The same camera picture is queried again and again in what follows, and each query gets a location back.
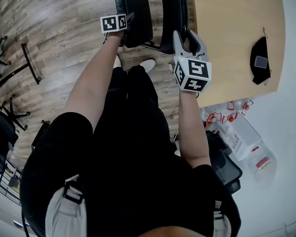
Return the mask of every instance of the person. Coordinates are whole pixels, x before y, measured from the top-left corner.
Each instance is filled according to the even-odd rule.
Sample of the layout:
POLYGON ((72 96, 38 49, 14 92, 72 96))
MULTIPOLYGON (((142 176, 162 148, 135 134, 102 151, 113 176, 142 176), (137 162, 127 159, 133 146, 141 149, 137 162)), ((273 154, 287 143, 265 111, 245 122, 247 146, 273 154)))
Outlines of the person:
POLYGON ((30 155, 25 218, 38 236, 209 237, 220 212, 236 236, 239 212, 211 167, 196 94, 179 93, 179 157, 147 74, 155 61, 126 73, 122 37, 109 34, 30 155))

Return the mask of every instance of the black t-shirt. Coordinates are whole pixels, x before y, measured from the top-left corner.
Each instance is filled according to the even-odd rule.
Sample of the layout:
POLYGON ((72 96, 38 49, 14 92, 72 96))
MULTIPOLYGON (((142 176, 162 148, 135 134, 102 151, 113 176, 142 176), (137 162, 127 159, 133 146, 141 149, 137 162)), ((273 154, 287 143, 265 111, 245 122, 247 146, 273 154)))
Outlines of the black t-shirt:
POLYGON ((82 115, 56 118, 24 168, 21 203, 34 231, 44 234, 47 207, 65 180, 79 174, 88 236, 137 237, 179 226, 204 236, 214 230, 215 201, 221 201, 236 236, 240 217, 229 191, 209 165, 192 169, 170 148, 152 149, 132 139, 97 141, 82 115))

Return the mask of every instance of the black cable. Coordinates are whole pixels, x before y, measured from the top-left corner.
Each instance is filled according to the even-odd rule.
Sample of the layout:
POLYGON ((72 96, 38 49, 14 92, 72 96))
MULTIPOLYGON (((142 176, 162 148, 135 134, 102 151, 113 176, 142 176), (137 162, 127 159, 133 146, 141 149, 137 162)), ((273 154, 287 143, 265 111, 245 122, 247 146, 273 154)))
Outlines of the black cable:
POLYGON ((21 212, 21 214, 22 214, 22 224, 23 224, 23 227, 24 227, 25 235, 26 235, 26 237, 30 237, 29 232, 28 232, 28 228, 27 228, 27 226, 25 224, 25 217, 24 217, 23 211, 21 212))

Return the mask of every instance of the hand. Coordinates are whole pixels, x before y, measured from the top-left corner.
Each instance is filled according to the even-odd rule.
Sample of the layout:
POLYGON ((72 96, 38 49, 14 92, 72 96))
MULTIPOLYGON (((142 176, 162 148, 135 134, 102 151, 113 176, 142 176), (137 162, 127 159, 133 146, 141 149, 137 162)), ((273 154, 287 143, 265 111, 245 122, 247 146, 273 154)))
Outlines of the hand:
POLYGON ((119 38, 119 40, 121 40, 124 36, 124 30, 123 31, 119 31, 119 32, 111 32, 108 34, 108 39, 112 38, 112 37, 117 37, 119 38))

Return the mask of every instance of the black pouch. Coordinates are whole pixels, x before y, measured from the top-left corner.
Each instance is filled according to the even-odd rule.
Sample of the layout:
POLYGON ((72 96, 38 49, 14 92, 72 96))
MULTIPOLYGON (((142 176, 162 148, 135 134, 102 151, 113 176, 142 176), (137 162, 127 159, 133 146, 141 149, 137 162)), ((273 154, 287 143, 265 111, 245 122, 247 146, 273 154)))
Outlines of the black pouch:
POLYGON ((266 37, 260 38, 253 46, 250 57, 250 67, 254 75, 253 82, 255 84, 260 84, 271 77, 266 37))

